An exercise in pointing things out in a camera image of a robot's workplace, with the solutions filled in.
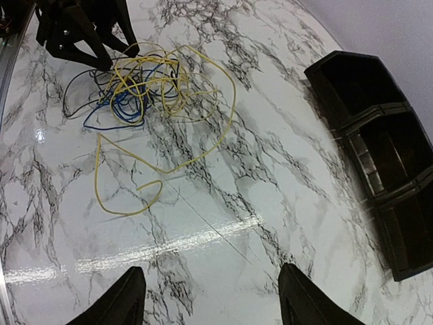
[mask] marble surface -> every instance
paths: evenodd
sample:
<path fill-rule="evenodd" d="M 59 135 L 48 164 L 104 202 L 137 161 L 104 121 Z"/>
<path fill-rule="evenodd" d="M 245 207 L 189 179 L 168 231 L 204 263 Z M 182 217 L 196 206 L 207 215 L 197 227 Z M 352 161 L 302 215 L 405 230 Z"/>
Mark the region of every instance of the marble surface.
<path fill-rule="evenodd" d="M 295 0 L 128 4 L 138 39 L 190 44 L 231 73 L 235 122 L 217 152 L 165 177 L 104 145 L 100 186 L 109 207 L 139 209 L 154 192 L 135 186 L 164 182 L 150 211 L 112 221 L 93 192 L 96 133 L 83 130 L 83 116 L 62 117 L 65 86 L 86 67 L 50 57 L 31 22 L 0 139 L 11 324 L 65 324 L 138 265 L 145 324 L 277 325 L 277 276 L 288 261 L 366 324 L 433 324 L 432 272 L 393 282 L 351 166 L 303 74 L 338 48 L 319 23 Z M 228 82 L 205 71 L 229 102 Z M 83 77 L 70 106 L 92 91 Z M 217 138 L 227 109 L 217 115 L 185 128 L 151 113 L 142 129 L 106 135 L 169 168 Z"/>

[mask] black plastic tray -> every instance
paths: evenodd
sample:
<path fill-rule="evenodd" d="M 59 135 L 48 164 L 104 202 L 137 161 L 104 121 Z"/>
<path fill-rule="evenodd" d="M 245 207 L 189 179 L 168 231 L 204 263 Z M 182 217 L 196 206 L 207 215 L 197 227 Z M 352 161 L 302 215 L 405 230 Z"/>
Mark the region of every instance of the black plastic tray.
<path fill-rule="evenodd" d="M 379 58 L 335 51 L 305 71 L 375 211 L 396 281 L 433 267 L 433 149 Z"/>

